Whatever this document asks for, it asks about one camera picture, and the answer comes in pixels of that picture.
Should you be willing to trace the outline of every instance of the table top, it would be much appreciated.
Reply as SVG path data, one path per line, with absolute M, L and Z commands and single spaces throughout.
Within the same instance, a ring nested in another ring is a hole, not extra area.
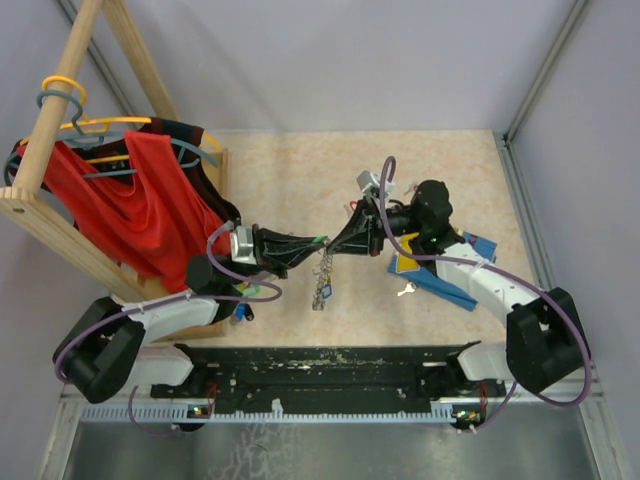
M 229 198 L 243 223 L 300 236 L 337 235 L 357 200 L 356 177 L 398 161 L 393 197 L 412 182 L 446 183 L 452 224 L 498 244 L 496 264 L 532 278 L 493 134 L 488 130 L 221 135 L 230 151 Z M 397 296 L 406 280 L 387 272 L 393 247 L 376 258 L 336 255 L 333 294 L 313 311 L 313 255 L 277 280 L 276 302 L 253 307 L 255 320 L 194 346 L 442 345 L 504 339 L 500 322 L 481 306 L 468 312 L 424 290 Z

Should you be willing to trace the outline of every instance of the red cloth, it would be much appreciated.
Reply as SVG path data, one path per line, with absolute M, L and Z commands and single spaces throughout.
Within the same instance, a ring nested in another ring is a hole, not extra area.
M 171 293 L 182 291 L 187 262 L 205 252 L 207 238 L 224 222 L 183 174 L 170 137 L 128 131 L 124 138 L 137 170 L 133 185 L 83 178 L 97 170 L 62 142 L 53 149 L 44 181 L 80 232 L 106 255 L 145 277 L 161 276 Z M 219 238 L 213 251 L 229 254 L 229 235 Z

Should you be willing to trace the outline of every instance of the wooden rack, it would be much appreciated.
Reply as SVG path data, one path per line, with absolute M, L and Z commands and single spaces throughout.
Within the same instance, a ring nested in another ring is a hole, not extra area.
M 76 79 L 100 11 L 107 19 L 156 115 L 178 120 L 176 109 L 125 0 L 84 0 L 71 28 L 56 75 Z M 57 81 L 52 82 L 50 88 L 68 94 L 73 89 L 71 85 Z M 39 197 L 67 105 L 68 100 L 58 96 L 49 96 L 44 102 L 14 184 L 0 190 L 0 211 L 100 282 L 119 299 L 136 302 L 166 295 L 157 279 L 148 280 L 125 272 Z M 225 196 L 227 152 L 217 151 L 211 155 L 219 167 L 216 169 L 203 162 L 205 173 Z

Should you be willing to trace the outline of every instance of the wall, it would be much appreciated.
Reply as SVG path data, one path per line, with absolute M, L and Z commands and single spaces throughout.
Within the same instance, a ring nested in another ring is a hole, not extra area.
M 638 2 L 592 2 L 516 140 L 557 281 L 576 299 L 630 452 L 640 447 L 638 18 Z
M 504 131 L 571 0 L 129 0 L 181 117 L 214 130 Z M 98 44 L 150 113 L 106 25 Z
M 0 149 L 31 132 L 36 94 L 55 73 L 69 28 L 54 2 L 13 2 L 0 18 Z M 115 114 L 88 65 L 79 79 L 93 116 Z M 0 465 L 3 480 L 33 478 L 49 437 L 61 384 L 51 355 L 102 289 L 5 217 L 0 217 Z

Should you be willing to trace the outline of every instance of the chain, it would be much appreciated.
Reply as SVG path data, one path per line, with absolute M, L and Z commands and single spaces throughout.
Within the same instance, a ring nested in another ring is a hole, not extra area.
M 314 274 L 318 276 L 316 280 L 316 290 L 313 294 L 313 302 L 311 308 L 314 310 L 324 310 L 324 304 L 326 297 L 325 287 L 331 286 L 331 272 L 333 271 L 333 255 L 327 253 L 326 245 L 329 240 L 325 240 L 325 249 L 322 252 L 322 260 L 318 266 L 314 269 Z

